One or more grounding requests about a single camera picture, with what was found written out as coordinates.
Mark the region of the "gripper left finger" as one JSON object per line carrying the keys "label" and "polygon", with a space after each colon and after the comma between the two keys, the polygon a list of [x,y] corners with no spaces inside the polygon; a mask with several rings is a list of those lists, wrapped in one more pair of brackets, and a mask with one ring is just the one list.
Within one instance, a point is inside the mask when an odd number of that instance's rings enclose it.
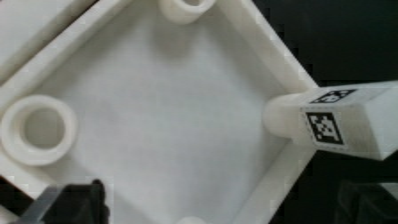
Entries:
{"label": "gripper left finger", "polygon": [[12,224],[109,224],[104,198],[99,179],[88,184],[49,186]]}

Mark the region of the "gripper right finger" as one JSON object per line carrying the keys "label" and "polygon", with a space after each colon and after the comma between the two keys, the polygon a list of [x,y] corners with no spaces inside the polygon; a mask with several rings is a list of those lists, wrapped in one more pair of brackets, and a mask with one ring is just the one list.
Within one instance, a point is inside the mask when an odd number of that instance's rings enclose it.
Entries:
{"label": "gripper right finger", "polygon": [[331,224],[398,224],[398,183],[344,181]]}

